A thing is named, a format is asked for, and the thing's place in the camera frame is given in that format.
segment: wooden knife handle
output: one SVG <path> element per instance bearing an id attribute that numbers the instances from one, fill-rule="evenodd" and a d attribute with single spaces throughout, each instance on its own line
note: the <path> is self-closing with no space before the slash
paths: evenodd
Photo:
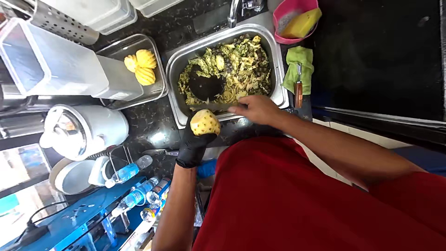
<path id="1" fill-rule="evenodd" d="M 302 82 L 298 81 L 294 84 L 294 107 L 301 108 L 302 107 Z"/>

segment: red shirt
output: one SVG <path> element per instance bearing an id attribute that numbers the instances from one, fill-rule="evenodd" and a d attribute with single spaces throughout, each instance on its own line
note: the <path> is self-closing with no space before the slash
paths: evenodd
<path id="1" fill-rule="evenodd" d="M 416 172 L 361 191 L 289 138 L 225 150 L 193 250 L 446 250 L 446 178 Z"/>

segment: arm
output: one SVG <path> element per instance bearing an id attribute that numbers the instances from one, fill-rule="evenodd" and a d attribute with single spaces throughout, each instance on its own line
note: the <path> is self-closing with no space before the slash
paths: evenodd
<path id="1" fill-rule="evenodd" d="M 247 104 L 248 108 L 231 107 L 229 111 L 290 134 L 340 175 L 361 187 L 412 172 L 424 172 L 384 147 L 282 111 L 266 96 L 246 96 L 239 102 Z"/>
<path id="2" fill-rule="evenodd" d="M 172 184 L 153 238 L 152 250 L 190 250 L 195 216 L 197 168 L 175 165 Z"/>
<path id="3" fill-rule="evenodd" d="M 189 116 L 187 125 L 190 125 L 192 115 Z M 153 237 L 153 251 L 190 250 L 192 248 L 196 166 L 201 163 L 206 146 L 216 137 L 216 134 L 195 136 L 190 126 L 186 126 L 184 129 L 169 195 L 161 214 L 157 232 Z"/>

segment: metal tray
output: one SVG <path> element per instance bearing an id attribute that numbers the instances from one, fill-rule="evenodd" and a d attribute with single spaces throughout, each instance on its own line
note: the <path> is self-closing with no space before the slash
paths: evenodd
<path id="1" fill-rule="evenodd" d="M 258 35 L 262 38 L 260 43 L 269 57 L 271 68 L 272 90 L 269 97 L 281 109 L 289 106 L 287 90 L 281 86 L 285 73 L 280 46 L 274 40 L 273 34 L 264 26 L 253 23 L 243 24 L 235 28 L 223 29 L 175 49 L 175 52 L 169 57 L 166 67 L 167 82 L 170 88 L 169 101 L 179 129 L 185 128 L 187 117 L 190 114 L 184 96 L 178 91 L 178 78 L 187 66 L 188 60 L 203 55 L 206 47 L 215 46 L 218 43 L 231 43 L 241 34 L 249 34 L 251 37 Z M 218 113 L 216 116 L 219 121 L 242 117 L 229 112 Z"/>
<path id="2" fill-rule="evenodd" d="M 157 100 L 167 95 L 168 87 L 164 68 L 158 53 L 157 46 L 153 38 L 143 34 L 135 34 L 123 40 L 112 43 L 111 45 L 96 52 L 97 55 L 124 61 L 127 55 L 135 54 L 137 50 L 151 50 L 157 59 L 157 67 L 153 70 L 156 81 L 154 84 L 143 86 L 143 95 L 131 101 L 123 100 L 106 100 L 101 99 L 103 105 L 110 109 L 121 110 L 135 105 Z"/>

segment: pink bowl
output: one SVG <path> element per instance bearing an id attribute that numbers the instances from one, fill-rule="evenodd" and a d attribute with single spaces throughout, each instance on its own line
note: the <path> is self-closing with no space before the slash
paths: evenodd
<path id="1" fill-rule="evenodd" d="M 276 41 L 281 44 L 290 45 L 300 42 L 305 38 L 309 37 L 311 34 L 313 34 L 314 30 L 318 26 L 317 23 L 314 26 L 314 28 L 311 29 L 308 35 L 306 35 L 304 38 L 293 38 L 293 39 L 283 38 L 277 33 L 277 27 L 279 24 L 279 20 L 283 16 L 289 14 L 290 12 L 299 12 L 302 14 L 317 7 L 319 7 L 318 0 L 285 0 L 281 4 L 279 4 L 277 9 L 273 13 L 273 23 L 274 27 L 276 28 L 276 32 L 274 33 L 274 38 L 276 39 Z"/>

